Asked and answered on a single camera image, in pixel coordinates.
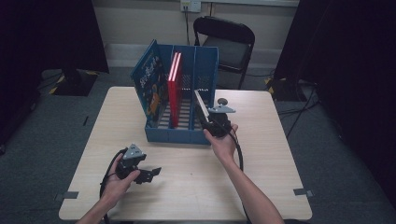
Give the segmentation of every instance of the forearm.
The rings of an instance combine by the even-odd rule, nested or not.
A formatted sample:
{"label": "forearm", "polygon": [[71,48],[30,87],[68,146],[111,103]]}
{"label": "forearm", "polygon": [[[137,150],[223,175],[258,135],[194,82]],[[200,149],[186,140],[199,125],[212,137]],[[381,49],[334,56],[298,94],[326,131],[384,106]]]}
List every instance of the forearm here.
{"label": "forearm", "polygon": [[253,224],[284,223],[281,215],[268,197],[239,169],[234,161],[223,162],[247,215]]}
{"label": "forearm", "polygon": [[82,217],[77,224],[92,224],[99,223],[105,214],[112,208],[112,204],[107,202],[106,199],[101,198],[84,217]]}

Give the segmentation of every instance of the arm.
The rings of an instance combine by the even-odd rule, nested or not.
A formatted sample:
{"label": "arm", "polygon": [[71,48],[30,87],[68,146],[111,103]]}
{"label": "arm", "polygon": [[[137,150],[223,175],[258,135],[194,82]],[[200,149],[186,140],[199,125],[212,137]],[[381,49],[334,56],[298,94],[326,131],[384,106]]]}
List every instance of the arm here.
{"label": "arm", "polygon": [[[236,132],[238,126],[233,124]],[[231,136],[223,138],[213,137],[208,130],[204,130],[206,139],[212,144],[215,155],[223,165],[228,176],[245,206],[247,215],[252,223],[284,223],[270,199],[239,169],[233,159],[235,143]]]}
{"label": "arm", "polygon": [[122,198],[126,190],[131,186],[131,183],[140,175],[140,171],[131,172],[126,178],[119,179],[116,175],[117,164],[119,163],[122,154],[120,154],[108,173],[109,178],[106,183],[105,191],[99,201],[77,222],[77,224],[84,223],[99,223],[105,214]]}

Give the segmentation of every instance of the red book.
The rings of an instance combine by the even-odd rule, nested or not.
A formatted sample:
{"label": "red book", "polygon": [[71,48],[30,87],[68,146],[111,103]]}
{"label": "red book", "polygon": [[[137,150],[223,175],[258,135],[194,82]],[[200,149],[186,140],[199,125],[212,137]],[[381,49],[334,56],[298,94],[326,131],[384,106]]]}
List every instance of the red book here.
{"label": "red book", "polygon": [[171,124],[174,128],[178,125],[178,114],[181,102],[181,53],[175,52],[168,77],[169,106],[171,109]]}

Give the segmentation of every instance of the person's right hand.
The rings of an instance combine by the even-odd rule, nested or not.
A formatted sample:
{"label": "person's right hand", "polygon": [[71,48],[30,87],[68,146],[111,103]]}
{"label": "person's right hand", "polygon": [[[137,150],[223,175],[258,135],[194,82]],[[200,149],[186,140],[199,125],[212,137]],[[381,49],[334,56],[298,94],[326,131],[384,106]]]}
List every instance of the person's right hand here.
{"label": "person's right hand", "polygon": [[[238,125],[232,124],[231,134],[235,137],[235,132],[238,129]],[[235,162],[233,159],[233,154],[235,152],[235,142],[230,135],[225,135],[224,137],[218,138],[212,136],[212,134],[204,129],[204,135],[207,141],[212,145],[215,155],[218,157],[221,163],[226,164],[228,162]]]}

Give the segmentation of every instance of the book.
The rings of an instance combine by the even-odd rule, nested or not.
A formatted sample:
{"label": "book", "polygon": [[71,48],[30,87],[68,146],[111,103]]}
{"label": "book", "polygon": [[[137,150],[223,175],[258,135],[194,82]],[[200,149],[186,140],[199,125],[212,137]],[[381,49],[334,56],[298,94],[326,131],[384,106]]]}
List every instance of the book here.
{"label": "book", "polygon": [[158,127],[168,101],[168,87],[157,40],[152,40],[131,73],[134,89],[147,118],[147,126]]}
{"label": "book", "polygon": [[171,126],[178,126],[178,116],[182,99],[182,62],[181,52],[175,52],[168,76],[169,107],[171,111]]}

